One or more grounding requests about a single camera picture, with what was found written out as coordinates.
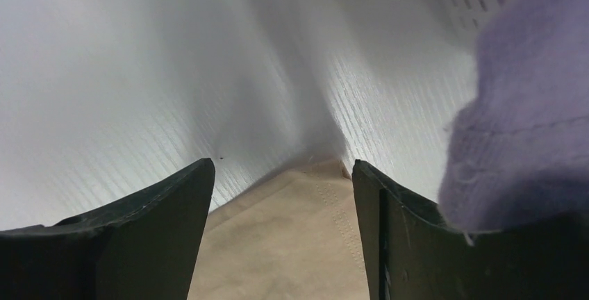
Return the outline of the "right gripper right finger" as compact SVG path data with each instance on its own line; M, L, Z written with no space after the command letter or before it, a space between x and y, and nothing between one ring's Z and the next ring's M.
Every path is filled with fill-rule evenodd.
M352 170L371 299L587 299L588 215L464 235L364 160Z

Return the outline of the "beige t shirt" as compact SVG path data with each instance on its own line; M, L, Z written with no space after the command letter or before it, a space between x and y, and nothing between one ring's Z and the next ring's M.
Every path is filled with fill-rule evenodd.
M292 169L209 214L190 299L367 299L351 177Z

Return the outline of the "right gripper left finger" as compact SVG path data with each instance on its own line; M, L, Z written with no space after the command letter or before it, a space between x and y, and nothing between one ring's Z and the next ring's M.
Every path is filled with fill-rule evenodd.
M2 299L186 299L215 166L164 180L53 226L1 232Z

